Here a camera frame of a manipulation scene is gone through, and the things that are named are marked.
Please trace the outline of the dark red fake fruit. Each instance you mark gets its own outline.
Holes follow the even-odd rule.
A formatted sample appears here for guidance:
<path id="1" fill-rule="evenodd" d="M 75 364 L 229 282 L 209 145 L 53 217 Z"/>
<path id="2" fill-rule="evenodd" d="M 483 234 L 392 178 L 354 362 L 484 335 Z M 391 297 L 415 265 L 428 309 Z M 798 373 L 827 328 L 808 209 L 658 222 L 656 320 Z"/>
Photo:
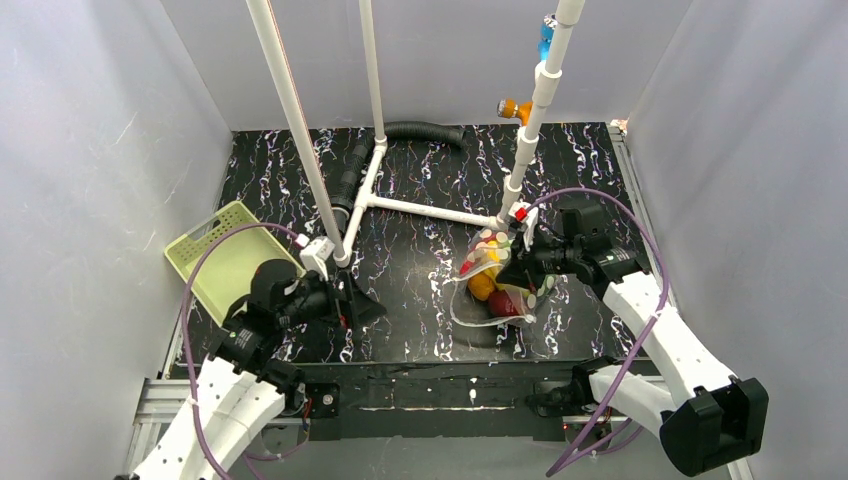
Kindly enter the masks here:
<path id="1" fill-rule="evenodd" d="M 510 291 L 495 291 L 487 299 L 487 306 L 494 318 L 518 317 L 524 314 L 523 298 Z"/>

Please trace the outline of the orange fake fruit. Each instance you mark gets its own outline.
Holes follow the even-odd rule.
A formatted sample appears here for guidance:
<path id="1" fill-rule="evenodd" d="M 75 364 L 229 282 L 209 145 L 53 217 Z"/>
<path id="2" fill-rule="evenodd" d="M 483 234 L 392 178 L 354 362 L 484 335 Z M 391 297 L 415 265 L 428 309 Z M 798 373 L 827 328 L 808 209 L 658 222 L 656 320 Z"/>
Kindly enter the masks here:
<path id="1" fill-rule="evenodd" d="M 481 302 L 486 302 L 497 291 L 496 282 L 486 270 L 472 275 L 467 281 L 469 293 Z"/>

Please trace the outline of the clear polka dot zip bag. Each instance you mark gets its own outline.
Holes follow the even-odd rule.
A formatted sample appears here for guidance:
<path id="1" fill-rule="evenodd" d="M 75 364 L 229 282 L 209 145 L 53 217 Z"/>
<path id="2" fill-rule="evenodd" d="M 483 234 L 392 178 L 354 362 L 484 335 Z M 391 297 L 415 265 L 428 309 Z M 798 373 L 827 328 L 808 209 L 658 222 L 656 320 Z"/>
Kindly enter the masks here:
<path id="1" fill-rule="evenodd" d="M 503 231 L 484 228 L 471 240 L 469 251 L 461 262 L 456 276 L 446 281 L 445 290 L 451 295 L 449 313 L 451 320 L 463 327 L 488 328 L 501 325 L 523 327 L 537 321 L 537 312 L 545 305 L 561 283 L 559 277 L 548 275 L 536 291 L 525 290 L 496 282 L 496 276 L 508 261 L 514 236 Z M 523 298 L 524 314 L 518 317 L 494 318 L 486 302 L 476 300 L 467 289 L 468 279 L 482 271 L 493 278 L 497 291 L 510 291 Z"/>

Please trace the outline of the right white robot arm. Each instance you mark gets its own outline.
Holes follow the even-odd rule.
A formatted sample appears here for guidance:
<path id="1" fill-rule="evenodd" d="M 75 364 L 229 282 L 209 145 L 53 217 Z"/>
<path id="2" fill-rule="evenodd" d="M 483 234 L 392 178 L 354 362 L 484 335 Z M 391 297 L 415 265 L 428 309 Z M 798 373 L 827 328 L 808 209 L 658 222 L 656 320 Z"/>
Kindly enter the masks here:
<path id="1" fill-rule="evenodd" d="M 758 453 L 769 395 L 755 378 L 741 379 L 684 323 L 636 252 L 614 245 L 603 210 L 588 204 L 562 210 L 563 231 L 549 237 L 525 202 L 509 210 L 513 241 L 498 282 L 537 292 L 550 275 L 573 275 L 636 334 L 666 384 L 630 373 L 629 362 L 601 357 L 572 370 L 566 386 L 533 394 L 541 409 L 611 407 L 655 435 L 672 465 L 689 477 Z"/>

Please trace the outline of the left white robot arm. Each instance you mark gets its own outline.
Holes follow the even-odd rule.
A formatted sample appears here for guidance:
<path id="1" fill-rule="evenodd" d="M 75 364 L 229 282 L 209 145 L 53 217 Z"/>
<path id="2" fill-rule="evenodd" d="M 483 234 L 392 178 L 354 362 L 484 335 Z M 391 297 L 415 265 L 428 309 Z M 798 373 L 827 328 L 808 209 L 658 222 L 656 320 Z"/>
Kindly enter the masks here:
<path id="1" fill-rule="evenodd" d="M 345 270 L 325 279 L 284 259 L 261 263 L 234 301 L 170 426 L 130 479 L 226 479 L 229 469 L 304 382 L 277 358 L 284 336 L 305 326 L 350 327 L 386 314 Z"/>

